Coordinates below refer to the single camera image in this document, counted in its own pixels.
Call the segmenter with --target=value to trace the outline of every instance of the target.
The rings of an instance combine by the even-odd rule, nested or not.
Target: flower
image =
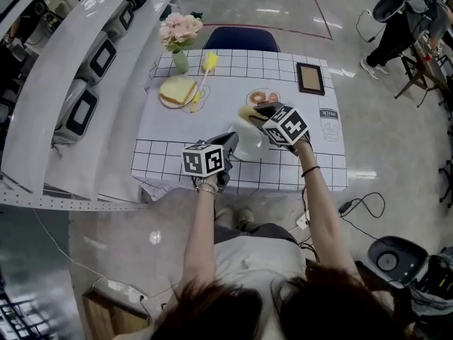
[[[170,28],[168,26],[163,26],[159,29],[159,33],[161,34],[161,39],[169,39],[170,38]]]
[[[202,27],[200,19],[192,15],[171,13],[159,29],[161,42],[169,51],[179,50],[190,45]]]
[[[178,25],[182,25],[185,23],[184,16],[182,16],[179,13],[171,13],[169,16],[167,16],[167,19],[165,20],[166,25],[170,28]]]

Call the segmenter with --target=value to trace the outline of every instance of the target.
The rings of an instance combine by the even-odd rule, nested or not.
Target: flower vase
[[[177,52],[173,52],[173,61],[181,74],[184,74],[189,70],[189,61],[187,60],[187,56],[184,54],[184,51],[179,50]]]

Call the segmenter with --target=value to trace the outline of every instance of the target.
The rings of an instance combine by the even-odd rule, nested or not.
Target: blue chair
[[[236,26],[222,26],[214,30],[204,49],[280,51],[273,35],[268,31]]]

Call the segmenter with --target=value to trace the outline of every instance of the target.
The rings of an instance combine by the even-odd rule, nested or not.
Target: picture frame
[[[313,84],[310,84],[310,82],[304,82],[304,74],[302,73],[304,69],[311,69],[313,71],[317,72],[317,78],[319,83],[319,89],[314,89],[311,88]],[[318,96],[325,96],[326,92],[324,90],[324,81],[323,81],[323,76],[321,73],[321,67],[318,65],[312,65],[312,64],[307,64],[307,63],[297,63],[296,64],[296,70],[297,70],[297,80],[299,82],[299,92],[305,93],[305,94],[316,94]]]

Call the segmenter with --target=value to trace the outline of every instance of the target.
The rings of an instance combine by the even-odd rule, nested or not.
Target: white shirt
[[[271,285],[304,276],[301,249],[284,239],[240,236],[214,246],[216,279],[221,283],[256,289],[263,299],[258,338],[283,339],[275,316]],[[152,329],[117,336],[115,340],[149,340]]]

